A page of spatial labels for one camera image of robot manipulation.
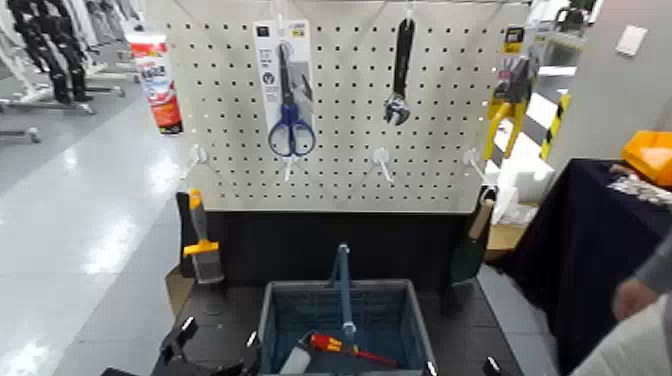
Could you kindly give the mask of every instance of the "cardboard box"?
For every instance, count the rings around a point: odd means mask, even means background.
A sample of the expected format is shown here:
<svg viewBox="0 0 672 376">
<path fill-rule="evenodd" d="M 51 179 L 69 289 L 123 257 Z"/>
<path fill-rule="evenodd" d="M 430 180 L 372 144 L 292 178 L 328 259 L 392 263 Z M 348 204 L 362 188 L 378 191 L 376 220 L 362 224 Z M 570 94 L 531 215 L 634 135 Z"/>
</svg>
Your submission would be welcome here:
<svg viewBox="0 0 672 376">
<path fill-rule="evenodd" d="M 182 277 L 179 265 L 174 267 L 164 279 L 170 307 L 173 310 L 173 315 L 177 318 L 180 311 L 182 311 L 184 303 L 187 302 L 191 288 L 194 286 L 194 280 Z"/>
</svg>

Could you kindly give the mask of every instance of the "floor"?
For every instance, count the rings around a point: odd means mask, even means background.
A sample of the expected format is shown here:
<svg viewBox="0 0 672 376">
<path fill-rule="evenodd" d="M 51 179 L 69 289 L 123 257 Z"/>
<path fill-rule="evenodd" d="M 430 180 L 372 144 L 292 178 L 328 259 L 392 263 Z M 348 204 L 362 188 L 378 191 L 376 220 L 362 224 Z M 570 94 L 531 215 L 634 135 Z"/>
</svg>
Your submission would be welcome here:
<svg viewBox="0 0 672 376">
<path fill-rule="evenodd" d="M 188 151 L 124 85 L 95 116 L 0 114 L 0 129 L 39 126 L 44 140 L 0 143 L 0 376 L 148 375 L 172 325 L 163 277 Z M 506 277 L 486 267 L 479 280 L 524 374 L 556 375 L 543 318 Z"/>
</svg>

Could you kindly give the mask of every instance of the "yellow and black striped post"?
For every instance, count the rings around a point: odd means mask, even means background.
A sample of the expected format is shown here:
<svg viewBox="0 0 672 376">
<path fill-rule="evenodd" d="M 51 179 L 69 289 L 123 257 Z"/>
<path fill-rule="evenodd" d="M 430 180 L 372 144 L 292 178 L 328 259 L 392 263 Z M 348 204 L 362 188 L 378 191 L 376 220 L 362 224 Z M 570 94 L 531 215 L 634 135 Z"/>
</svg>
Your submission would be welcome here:
<svg viewBox="0 0 672 376">
<path fill-rule="evenodd" d="M 558 134 L 560 130 L 560 125 L 562 125 L 562 118 L 569 107 L 569 99 L 571 96 L 569 94 L 564 94 L 560 97 L 560 102 L 558 103 L 558 110 L 555 112 L 555 117 L 551 123 L 551 127 L 546 131 L 546 137 L 541 143 L 541 153 L 539 153 L 539 158 L 546 160 L 548 154 L 551 152 L 551 146 L 553 145 L 553 139 Z"/>
</svg>

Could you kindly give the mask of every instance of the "white pegboard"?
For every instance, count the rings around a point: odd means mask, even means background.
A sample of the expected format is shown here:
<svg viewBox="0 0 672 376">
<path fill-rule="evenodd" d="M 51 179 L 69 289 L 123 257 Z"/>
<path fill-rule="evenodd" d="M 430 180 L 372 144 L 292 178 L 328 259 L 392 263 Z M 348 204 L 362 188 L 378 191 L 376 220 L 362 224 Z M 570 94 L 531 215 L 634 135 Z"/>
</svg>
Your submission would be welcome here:
<svg viewBox="0 0 672 376">
<path fill-rule="evenodd" d="M 503 32 L 522 24 L 519 2 L 417 2 L 407 79 L 412 115 L 383 121 L 396 27 L 405 2 L 294 1 L 286 18 L 312 32 L 318 145 L 284 181 L 266 144 L 252 23 L 274 19 L 269 1 L 149 0 L 168 35 L 185 131 L 210 168 L 190 175 L 208 210 L 471 212 L 480 179 L 462 163 L 483 145 Z M 372 162 L 390 151 L 393 183 Z"/>
</svg>

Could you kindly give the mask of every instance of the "yellow scraper handle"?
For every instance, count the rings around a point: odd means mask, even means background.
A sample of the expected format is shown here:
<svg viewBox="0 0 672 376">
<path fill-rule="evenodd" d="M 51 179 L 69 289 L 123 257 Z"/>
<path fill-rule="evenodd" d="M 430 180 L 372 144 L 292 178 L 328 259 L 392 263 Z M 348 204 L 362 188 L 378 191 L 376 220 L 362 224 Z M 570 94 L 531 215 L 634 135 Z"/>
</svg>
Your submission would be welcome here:
<svg viewBox="0 0 672 376">
<path fill-rule="evenodd" d="M 511 156 L 511 151 L 513 150 L 513 145 L 516 144 L 518 140 L 518 135 L 523 129 L 523 120 L 525 119 L 525 110 L 527 109 L 527 103 L 522 101 L 521 103 L 516 103 L 514 107 L 514 118 L 513 118 L 513 129 L 511 130 L 511 136 L 509 136 L 509 142 L 506 143 L 506 150 L 504 151 L 504 158 Z"/>
<path fill-rule="evenodd" d="M 499 123 L 501 123 L 504 117 L 509 113 L 510 109 L 511 103 L 504 102 L 497 110 L 495 116 L 492 117 L 490 128 L 488 129 L 488 137 L 485 139 L 485 146 L 483 147 L 483 159 L 486 161 L 492 158 L 492 152 L 495 150 L 495 135 L 497 134 L 497 128 L 499 127 Z"/>
<path fill-rule="evenodd" d="M 218 242 L 208 240 L 208 222 L 203 208 L 203 197 L 198 189 L 189 190 L 189 211 L 191 222 L 194 225 L 198 243 L 184 247 L 184 255 L 193 255 L 202 252 L 214 252 L 219 250 Z"/>
</svg>

